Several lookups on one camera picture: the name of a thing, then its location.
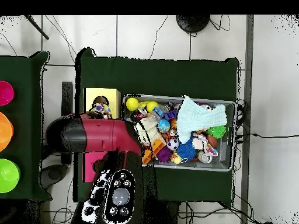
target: dark green mat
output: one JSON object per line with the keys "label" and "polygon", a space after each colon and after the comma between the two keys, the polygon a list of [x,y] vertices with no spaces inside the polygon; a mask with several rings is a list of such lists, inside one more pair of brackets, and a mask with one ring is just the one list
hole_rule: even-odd
{"label": "dark green mat", "polygon": [[[238,67],[236,58],[225,62],[102,58],[93,57],[92,50],[87,48],[81,57],[80,110],[83,110],[83,88],[116,88],[122,96],[126,93],[188,95],[199,99],[235,101]],[[143,172],[147,186],[154,173],[150,168],[144,168]],[[78,201],[86,198],[90,187],[89,183],[81,181],[81,177],[82,158],[79,156]],[[231,204],[232,171],[158,168],[156,177],[160,200],[222,201]]]}
{"label": "dark green mat", "polygon": [[13,125],[13,137],[0,152],[0,158],[15,162],[20,168],[20,181],[11,192],[0,198],[22,198],[44,201],[50,199],[39,186],[41,159],[41,67],[48,59],[47,52],[33,56],[0,56],[0,81],[9,82],[15,90],[15,98],[6,106],[0,106]]}

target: light blue cloth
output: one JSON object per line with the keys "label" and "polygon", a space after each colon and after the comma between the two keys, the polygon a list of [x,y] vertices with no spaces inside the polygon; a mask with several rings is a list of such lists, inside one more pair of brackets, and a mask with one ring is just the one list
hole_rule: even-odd
{"label": "light blue cloth", "polygon": [[219,104],[208,111],[186,96],[178,112],[179,140],[185,144],[190,139],[192,131],[226,124],[227,115],[223,104]]}

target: clear plastic tub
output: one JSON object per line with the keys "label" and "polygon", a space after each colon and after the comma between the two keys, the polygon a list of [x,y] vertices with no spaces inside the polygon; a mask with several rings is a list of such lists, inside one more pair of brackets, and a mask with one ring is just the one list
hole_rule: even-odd
{"label": "clear plastic tub", "polygon": [[[121,117],[122,119],[129,118],[131,112],[126,108],[126,101],[128,98],[136,98],[139,102],[155,101],[159,104],[171,102],[173,104],[181,103],[184,98],[182,97],[168,97],[168,96],[153,96],[145,94],[126,94],[123,97],[121,105]],[[208,170],[217,172],[227,172],[232,169],[233,157],[235,152],[235,127],[237,120],[237,104],[233,101],[223,100],[203,100],[192,99],[196,103],[207,103],[209,105],[223,104],[225,106],[225,113],[227,115],[227,131],[225,135],[218,139],[218,156],[213,157],[212,161],[208,164],[202,162],[184,162],[180,164],[174,164],[173,162],[159,162],[156,159],[152,159],[147,165],[155,167],[164,167],[169,169],[189,169],[189,170]]]}

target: pink bowl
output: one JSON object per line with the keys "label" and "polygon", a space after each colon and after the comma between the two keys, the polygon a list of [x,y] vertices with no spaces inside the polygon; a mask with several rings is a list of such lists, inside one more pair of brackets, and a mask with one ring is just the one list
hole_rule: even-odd
{"label": "pink bowl", "polygon": [[15,92],[13,91],[12,85],[4,80],[0,80],[0,106],[7,105],[12,101]]}

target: toy figure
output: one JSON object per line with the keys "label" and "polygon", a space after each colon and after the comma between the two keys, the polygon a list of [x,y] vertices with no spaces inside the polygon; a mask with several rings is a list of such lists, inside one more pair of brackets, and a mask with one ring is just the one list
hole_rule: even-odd
{"label": "toy figure", "polygon": [[109,108],[109,101],[104,96],[98,96],[93,100],[92,108],[89,111],[94,111],[98,113],[99,118],[104,118],[109,120],[112,118],[111,110]]}

